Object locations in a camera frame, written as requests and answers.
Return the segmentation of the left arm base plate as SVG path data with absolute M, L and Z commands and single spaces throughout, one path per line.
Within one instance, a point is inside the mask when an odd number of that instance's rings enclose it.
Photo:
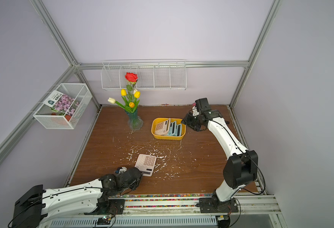
M 106 214 L 113 214 L 113 215 L 120 215 L 123 214 L 125 200 L 124 199 L 98 199 L 96 204 L 97 208 L 90 212 L 84 213 L 85 215 L 106 215 Z

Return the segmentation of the pink calculator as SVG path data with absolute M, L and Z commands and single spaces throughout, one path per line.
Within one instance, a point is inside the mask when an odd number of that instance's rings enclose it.
M 167 135 L 169 133 L 169 129 L 170 129 L 170 118 L 157 123 L 156 127 L 155 127 L 155 135 Z
M 151 177 L 154 171 L 156 156 L 140 154 L 138 155 L 135 167 L 142 172 L 143 176 Z

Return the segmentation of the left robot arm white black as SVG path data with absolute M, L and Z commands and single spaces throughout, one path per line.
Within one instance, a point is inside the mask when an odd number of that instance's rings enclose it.
M 15 202 L 8 227 L 38 228 L 50 220 L 76 214 L 113 218 L 121 207 L 109 198 L 128 189 L 135 190 L 142 176 L 142 172 L 133 167 L 66 188 L 44 189 L 43 185 L 36 185 Z

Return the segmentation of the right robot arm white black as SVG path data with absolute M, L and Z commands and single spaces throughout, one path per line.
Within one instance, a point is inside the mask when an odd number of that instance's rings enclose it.
M 259 170 L 257 153 L 249 151 L 239 142 L 223 115 L 211 108 L 207 98 L 195 101 L 195 105 L 184 117 L 182 124 L 196 132 L 201 132 L 204 126 L 215 136 L 226 154 L 224 181 L 214 192 L 217 202 L 230 201 L 239 190 L 257 180 Z

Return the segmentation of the teal calculator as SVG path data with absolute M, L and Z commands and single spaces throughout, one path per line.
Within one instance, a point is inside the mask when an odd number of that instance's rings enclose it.
M 177 124 L 175 127 L 175 136 L 180 137 L 182 132 L 182 124 Z
M 176 127 L 176 121 L 171 122 L 167 136 L 175 136 L 175 127 Z

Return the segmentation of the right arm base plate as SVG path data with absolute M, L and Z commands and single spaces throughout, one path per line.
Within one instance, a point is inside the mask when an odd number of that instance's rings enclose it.
M 236 213 L 239 211 L 236 198 L 220 202 L 217 197 L 200 198 L 196 206 L 201 213 Z

